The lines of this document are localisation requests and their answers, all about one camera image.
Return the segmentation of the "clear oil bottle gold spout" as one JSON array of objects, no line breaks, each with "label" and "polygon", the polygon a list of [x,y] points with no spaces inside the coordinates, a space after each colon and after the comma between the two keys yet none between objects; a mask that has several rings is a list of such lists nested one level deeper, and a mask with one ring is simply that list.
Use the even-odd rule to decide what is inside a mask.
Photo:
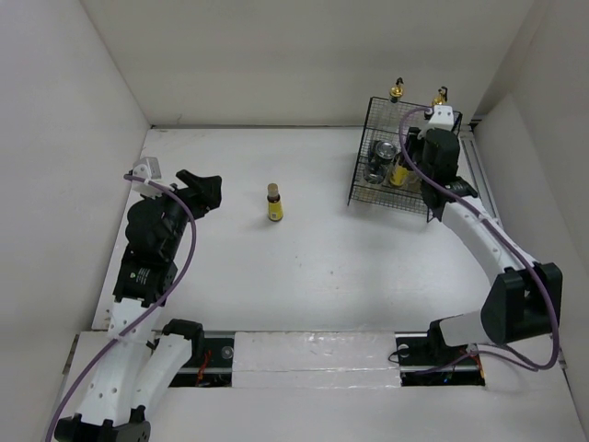
[{"label": "clear oil bottle gold spout", "polygon": [[448,101],[448,88],[447,87],[439,87],[437,94],[432,100],[432,106],[443,106]]}]

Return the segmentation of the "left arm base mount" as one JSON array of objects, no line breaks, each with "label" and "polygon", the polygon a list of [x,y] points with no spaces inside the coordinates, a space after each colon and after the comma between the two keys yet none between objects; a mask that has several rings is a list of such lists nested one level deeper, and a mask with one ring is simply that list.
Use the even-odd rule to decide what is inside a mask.
[{"label": "left arm base mount", "polygon": [[233,336],[212,336],[204,340],[200,359],[185,364],[173,378],[175,388],[225,388],[232,385]]}]

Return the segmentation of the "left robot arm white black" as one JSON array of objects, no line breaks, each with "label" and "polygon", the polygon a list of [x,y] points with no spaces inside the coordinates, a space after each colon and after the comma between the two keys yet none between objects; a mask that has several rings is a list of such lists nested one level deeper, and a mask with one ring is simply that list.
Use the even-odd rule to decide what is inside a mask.
[{"label": "left robot arm white black", "polygon": [[203,327],[156,323],[191,266],[198,219],[222,202],[222,179],[176,174],[181,187],[151,172],[125,175],[141,196],[127,211],[127,245],[113,290],[108,341],[73,381],[49,424],[48,441],[146,441],[150,420],[184,365],[204,357]]}]

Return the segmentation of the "tan spice grinder silver top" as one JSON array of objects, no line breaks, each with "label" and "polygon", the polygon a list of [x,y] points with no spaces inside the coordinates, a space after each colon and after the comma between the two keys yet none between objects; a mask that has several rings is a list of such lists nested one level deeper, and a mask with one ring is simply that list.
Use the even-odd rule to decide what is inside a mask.
[{"label": "tan spice grinder silver top", "polygon": [[378,185],[383,182],[383,180],[385,179],[386,173],[387,173],[386,171],[382,171],[380,169],[379,170],[368,169],[364,173],[364,180],[368,184]]}]

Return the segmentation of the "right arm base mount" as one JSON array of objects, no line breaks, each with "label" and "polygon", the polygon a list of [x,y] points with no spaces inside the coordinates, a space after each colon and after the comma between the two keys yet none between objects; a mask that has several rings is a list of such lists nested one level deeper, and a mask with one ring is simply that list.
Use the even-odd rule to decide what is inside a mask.
[{"label": "right arm base mount", "polygon": [[397,366],[402,387],[484,387],[482,363],[467,346],[429,348],[424,338],[397,338],[388,361]]}]

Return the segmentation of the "dark sauce bottle gold spout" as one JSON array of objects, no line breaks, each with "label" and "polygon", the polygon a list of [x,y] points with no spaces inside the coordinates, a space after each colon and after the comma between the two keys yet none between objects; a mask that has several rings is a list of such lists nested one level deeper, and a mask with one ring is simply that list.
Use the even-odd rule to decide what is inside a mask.
[{"label": "dark sauce bottle gold spout", "polygon": [[404,80],[402,77],[398,77],[395,84],[391,87],[388,92],[388,100],[391,103],[397,103],[404,95]]}]

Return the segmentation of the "metal rail right edge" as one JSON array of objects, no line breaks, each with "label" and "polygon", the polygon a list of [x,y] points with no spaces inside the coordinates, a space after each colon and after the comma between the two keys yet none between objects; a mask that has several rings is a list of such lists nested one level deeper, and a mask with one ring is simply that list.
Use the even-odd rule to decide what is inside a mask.
[{"label": "metal rail right edge", "polygon": [[463,124],[460,129],[460,142],[468,164],[468,170],[473,182],[473,187],[479,194],[483,206],[487,212],[501,224],[500,215],[492,195],[491,186],[488,182],[484,170],[476,139],[472,128],[468,124]]}]

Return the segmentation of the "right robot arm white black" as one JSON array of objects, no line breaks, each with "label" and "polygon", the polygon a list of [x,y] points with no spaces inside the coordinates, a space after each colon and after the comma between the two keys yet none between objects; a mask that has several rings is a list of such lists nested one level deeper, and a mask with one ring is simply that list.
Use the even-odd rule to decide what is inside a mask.
[{"label": "right robot arm white black", "polygon": [[402,155],[421,179],[422,199],[433,216],[453,231],[487,275],[491,289],[478,310],[433,321],[423,349],[444,363],[459,348],[496,346],[549,334],[552,351],[547,363],[522,356],[533,370],[553,367],[560,351],[562,272],[553,262],[542,263],[522,250],[484,208],[475,189],[457,174],[457,136],[433,128],[408,130]]}]

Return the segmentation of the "small yellow bottle cork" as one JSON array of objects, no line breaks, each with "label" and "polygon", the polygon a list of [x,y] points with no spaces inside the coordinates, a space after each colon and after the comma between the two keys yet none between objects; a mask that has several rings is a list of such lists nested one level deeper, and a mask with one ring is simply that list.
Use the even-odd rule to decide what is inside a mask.
[{"label": "small yellow bottle cork", "polygon": [[276,183],[267,186],[268,218],[272,222],[279,222],[283,219],[283,206],[279,187]]},{"label": "small yellow bottle cork", "polygon": [[411,169],[406,165],[405,157],[401,153],[398,153],[392,162],[388,178],[389,184],[394,187],[402,187],[410,172]]}]

